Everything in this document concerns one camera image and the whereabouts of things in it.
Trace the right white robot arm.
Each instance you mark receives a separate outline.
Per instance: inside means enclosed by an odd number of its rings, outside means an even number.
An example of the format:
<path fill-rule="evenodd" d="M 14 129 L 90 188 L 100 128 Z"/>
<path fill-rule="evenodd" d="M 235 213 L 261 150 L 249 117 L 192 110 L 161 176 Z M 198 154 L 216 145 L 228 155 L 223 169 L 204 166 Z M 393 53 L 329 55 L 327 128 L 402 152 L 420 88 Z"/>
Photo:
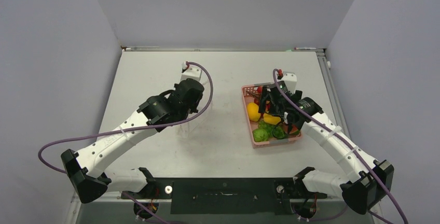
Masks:
<path fill-rule="evenodd" d="M 274 117 L 273 137 L 282 138 L 294 129 L 316 141 L 341 167 L 344 174 L 320 172 L 307 167 L 294 176 L 293 190 L 300 197 L 324 193 L 342 198 L 356 213 L 366 214 L 391 190 L 394 166 L 379 161 L 354 144 L 329 119 L 313 99 L 289 92 L 284 83 L 259 86 L 259 111 Z"/>

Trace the pink plastic basket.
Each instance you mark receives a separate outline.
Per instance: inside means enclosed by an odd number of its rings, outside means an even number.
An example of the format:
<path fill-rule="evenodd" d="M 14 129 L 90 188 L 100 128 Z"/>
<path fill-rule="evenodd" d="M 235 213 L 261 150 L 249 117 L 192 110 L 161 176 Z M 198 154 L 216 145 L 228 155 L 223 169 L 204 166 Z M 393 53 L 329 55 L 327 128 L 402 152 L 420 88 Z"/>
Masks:
<path fill-rule="evenodd" d="M 286 138 L 284 138 L 284 139 L 270 138 L 269 141 L 259 142 L 259 143 L 254 141 L 252 131 L 257 129 L 257 124 L 259 121 L 263 120 L 263 115 L 261 115 L 261 118 L 258 122 L 251 122 L 248 118 L 248 115 L 247 115 L 246 106 L 248 103 L 254 102 L 253 97 L 250 96 L 250 93 L 254 92 L 256 87 L 268 86 L 268 85 L 269 85 L 269 83 L 260 83 L 260 84 L 255 84 L 255 85 L 246 85 L 241 88 L 242 101 L 243 101 L 243 107 L 244 107 L 245 116 L 246 116 L 247 128 L 249 130 L 251 144 L 252 144 L 253 148 L 263 148 L 263 147 L 271 147 L 271 146 L 276 146 L 276 145 L 290 144 L 290 143 L 294 143 L 296 140 L 301 139 L 301 137 L 302 137 L 302 134 L 300 132 L 300 134 L 298 134 L 298 135 L 288 135 L 287 134 Z"/>

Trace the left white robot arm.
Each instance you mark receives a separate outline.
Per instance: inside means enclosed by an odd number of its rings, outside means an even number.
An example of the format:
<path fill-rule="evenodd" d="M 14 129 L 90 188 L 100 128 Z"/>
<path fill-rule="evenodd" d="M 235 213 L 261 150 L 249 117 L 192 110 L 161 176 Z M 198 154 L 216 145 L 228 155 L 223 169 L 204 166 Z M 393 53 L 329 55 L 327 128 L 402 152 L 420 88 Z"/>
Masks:
<path fill-rule="evenodd" d="M 197 113 L 204 86 L 199 79 L 186 78 L 174 89 L 149 97 L 119 127 L 78 151 L 61 154 L 65 171 L 81 203 L 90 203 L 106 192 L 136 192 L 142 198 L 153 195 L 155 184 L 146 168 L 127 171 L 111 170 L 109 166 L 144 139 L 163 129 L 185 123 Z"/>

